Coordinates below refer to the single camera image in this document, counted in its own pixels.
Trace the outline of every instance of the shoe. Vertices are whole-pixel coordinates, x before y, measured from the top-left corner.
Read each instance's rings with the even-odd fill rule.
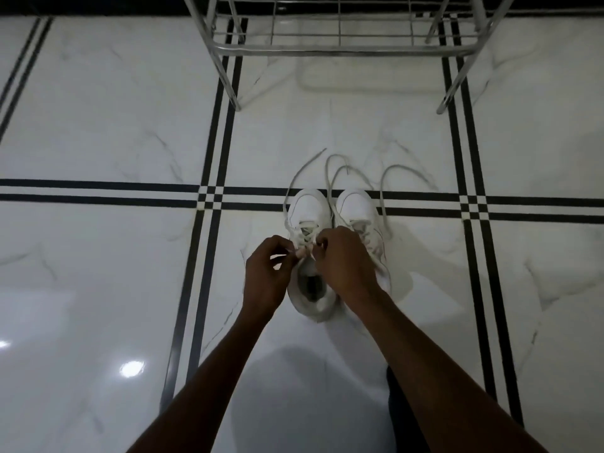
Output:
[[[390,294],[390,272],[386,266],[383,233],[377,212],[372,198],[365,191],[346,189],[339,195],[333,214],[336,226],[346,226],[359,234],[376,266],[377,283]]]
[[[296,249],[312,247],[323,229],[331,228],[327,199],[316,189],[302,189],[289,207],[285,227]],[[316,322],[329,318],[337,296],[316,271],[310,252],[298,262],[289,279],[288,295],[298,312]]]

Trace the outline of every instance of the dark pants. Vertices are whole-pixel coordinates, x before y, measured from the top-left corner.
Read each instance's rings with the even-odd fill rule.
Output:
[[[390,419],[392,419],[392,427],[394,428],[397,453],[429,452],[430,449],[423,437],[422,430],[419,428],[407,398],[390,367],[386,371],[386,380],[390,388],[388,408]]]

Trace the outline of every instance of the person's right arm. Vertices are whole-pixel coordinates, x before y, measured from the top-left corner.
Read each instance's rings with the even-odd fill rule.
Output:
[[[325,281],[377,342],[434,453],[545,452],[378,285],[359,236],[326,229],[313,248]]]

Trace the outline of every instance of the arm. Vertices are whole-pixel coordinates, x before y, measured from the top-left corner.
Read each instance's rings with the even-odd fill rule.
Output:
[[[440,347],[416,327],[376,281],[356,233],[327,229],[313,249],[317,268],[373,336],[409,402],[430,449],[438,452],[545,452]]]
[[[262,330],[283,301],[297,258],[283,237],[267,238],[245,264],[237,320],[193,379],[128,453],[209,452],[229,400]],[[274,266],[281,264],[279,270]]]

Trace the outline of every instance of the person's left arm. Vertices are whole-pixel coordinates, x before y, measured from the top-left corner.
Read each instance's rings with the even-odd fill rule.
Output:
[[[237,320],[128,453],[209,452],[243,366],[262,329],[283,301],[297,262],[286,238],[267,238],[245,263],[243,305]],[[281,264],[279,270],[274,266]]]

